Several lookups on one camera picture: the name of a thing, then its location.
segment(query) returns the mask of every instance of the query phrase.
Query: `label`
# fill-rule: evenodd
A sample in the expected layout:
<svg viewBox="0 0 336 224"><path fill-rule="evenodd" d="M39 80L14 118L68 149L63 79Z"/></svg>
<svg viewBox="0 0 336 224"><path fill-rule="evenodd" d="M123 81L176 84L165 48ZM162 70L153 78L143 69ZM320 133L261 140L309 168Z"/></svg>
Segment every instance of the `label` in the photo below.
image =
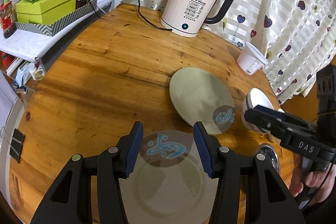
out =
<svg viewBox="0 0 336 224"><path fill-rule="evenodd" d="M263 63L261 63L259 60L254 59L247 67L245 72L249 75L252 75L256 70L260 69L260 67L263 66Z"/></svg>
<svg viewBox="0 0 336 224"><path fill-rule="evenodd" d="M313 156L317 156L318 152L320 151L319 147L316 147L308 142L301 141L300 139L294 139L292 146L302 150L302 153L305 151L306 154L308 153Z"/></svg>
<svg viewBox="0 0 336 224"><path fill-rule="evenodd" d="M4 31L6 31L14 22L14 15L11 8L5 8L1 11L1 26Z"/></svg>
<svg viewBox="0 0 336 224"><path fill-rule="evenodd" d="M203 12L206 0L189 0L184 11L184 18L190 21L196 21Z"/></svg>

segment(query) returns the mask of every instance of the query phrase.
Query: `blue logo sticker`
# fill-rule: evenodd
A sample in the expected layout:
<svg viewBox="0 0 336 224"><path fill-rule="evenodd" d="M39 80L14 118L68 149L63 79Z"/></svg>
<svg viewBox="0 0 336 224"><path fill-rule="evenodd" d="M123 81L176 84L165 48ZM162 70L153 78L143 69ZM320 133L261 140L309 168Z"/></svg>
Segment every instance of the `blue logo sticker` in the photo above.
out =
<svg viewBox="0 0 336 224"><path fill-rule="evenodd" d="M235 121L235 113L233 112L232 108L230 108L227 112L220 112L216 116L216 122L218 123L225 123L229 122L233 123Z"/></svg>
<svg viewBox="0 0 336 224"><path fill-rule="evenodd" d="M146 154L148 156L156 155L156 154L161 154L161 156L167 160L174 159L176 157L181 156L185 151L186 147L183 144L176 143L176 142L163 142L167 141L168 136L164 135L162 133L159 133L157 135L156 139L156 145L150 149L147 150ZM154 141L149 141L148 146L153 146Z"/></svg>

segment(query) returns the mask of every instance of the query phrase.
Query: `black cable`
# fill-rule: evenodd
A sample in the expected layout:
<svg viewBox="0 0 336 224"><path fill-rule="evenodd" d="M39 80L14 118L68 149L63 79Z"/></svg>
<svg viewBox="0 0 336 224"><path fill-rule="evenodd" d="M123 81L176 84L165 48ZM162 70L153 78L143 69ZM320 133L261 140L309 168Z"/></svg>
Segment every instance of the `black cable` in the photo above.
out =
<svg viewBox="0 0 336 224"><path fill-rule="evenodd" d="M89 4L91 5L92 7L92 10L94 11L94 13L97 15L98 18L100 18L100 16L98 15L98 13L96 12L96 9L94 8L93 4L92 4L92 0L87 0L89 2Z"/></svg>
<svg viewBox="0 0 336 224"><path fill-rule="evenodd" d="M145 22L147 22L150 26L156 28L156 29L159 29L159 30L162 30L162 31L169 31L171 32L173 29L166 29L166 28L161 28L159 26L156 26L155 24L153 24L152 22L150 22L147 18L145 18L142 13L140 12L140 0L138 0L138 13L139 15L145 20Z"/></svg>
<svg viewBox="0 0 336 224"><path fill-rule="evenodd" d="M313 197L310 199L310 201L313 200L314 197L315 197L315 196L317 195L317 193L319 192L319 190L321 190L323 184L326 182L328 176L330 175L330 172L331 172L331 170L332 170L332 168L333 168L335 162L336 162L336 156L335 156L335 154L334 154L334 160L333 160L333 162L331 163L331 165L330 165L330 167L329 167L329 170L328 170L328 172L327 172L327 175L325 176L324 180L322 181L322 184L321 184L320 187L317 189L317 191L315 192L315 194L313 195ZM307 206L308 206L308 204L310 203L310 201L309 201L309 202L308 202L308 203L301 209L301 211L303 211L304 209L307 208Z"/></svg>

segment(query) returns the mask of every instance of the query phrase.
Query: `chevron patterned box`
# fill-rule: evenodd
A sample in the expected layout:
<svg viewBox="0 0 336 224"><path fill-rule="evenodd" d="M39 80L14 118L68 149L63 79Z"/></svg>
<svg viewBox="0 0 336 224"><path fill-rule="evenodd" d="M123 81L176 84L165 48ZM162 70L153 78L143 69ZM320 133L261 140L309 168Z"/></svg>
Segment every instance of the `chevron patterned box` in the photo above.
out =
<svg viewBox="0 0 336 224"><path fill-rule="evenodd" d="M91 2L93 7L97 8L97 1L94 0ZM78 8L72 13L62 17L58 21L54 22L51 25L42 25L42 24L31 24L31 23L20 23L16 22L16 28L23 31L35 32L39 34L44 34L50 37L53 37L55 34L63 30L66 26L73 23L75 20L81 18L82 16L92 12L92 6L87 4L83 7Z"/></svg>

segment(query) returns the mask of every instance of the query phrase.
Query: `kettle handle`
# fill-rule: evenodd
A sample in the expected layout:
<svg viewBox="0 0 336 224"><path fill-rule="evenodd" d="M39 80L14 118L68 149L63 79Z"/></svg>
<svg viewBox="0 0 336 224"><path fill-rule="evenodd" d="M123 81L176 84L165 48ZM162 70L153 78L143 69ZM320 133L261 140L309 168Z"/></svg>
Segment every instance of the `kettle handle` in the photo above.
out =
<svg viewBox="0 0 336 224"><path fill-rule="evenodd" d="M225 0L222 7L219 9L218 14L215 15L214 17L206 18L204 23L205 24L215 24L215 23L220 22L224 18L226 12L230 8L233 1L234 0Z"/></svg>

